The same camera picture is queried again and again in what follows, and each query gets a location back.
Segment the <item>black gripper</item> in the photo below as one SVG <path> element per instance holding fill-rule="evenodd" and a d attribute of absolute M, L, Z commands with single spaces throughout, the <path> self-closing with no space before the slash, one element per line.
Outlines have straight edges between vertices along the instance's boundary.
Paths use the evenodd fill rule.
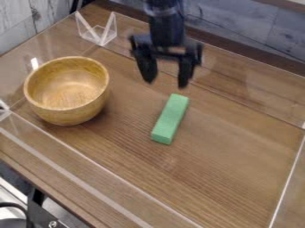
<path fill-rule="evenodd" d="M 148 15 L 148 32 L 128 37 L 131 54 L 143 80 L 153 83 L 158 75 L 158 58 L 179 61 L 178 87 L 185 88 L 193 77 L 194 65 L 202 64 L 202 44 L 185 32 L 182 12 Z"/>

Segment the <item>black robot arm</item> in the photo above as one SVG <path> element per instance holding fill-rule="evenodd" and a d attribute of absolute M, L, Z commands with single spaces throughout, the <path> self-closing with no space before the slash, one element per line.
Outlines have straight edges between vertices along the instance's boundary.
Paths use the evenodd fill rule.
<path fill-rule="evenodd" d="M 130 53 L 136 59 L 142 78 L 153 83 L 158 76 L 158 59 L 179 65 L 178 88 L 186 88 L 197 66 L 202 65 L 203 43 L 186 35 L 183 0 L 143 0 L 148 33 L 131 35 Z"/>

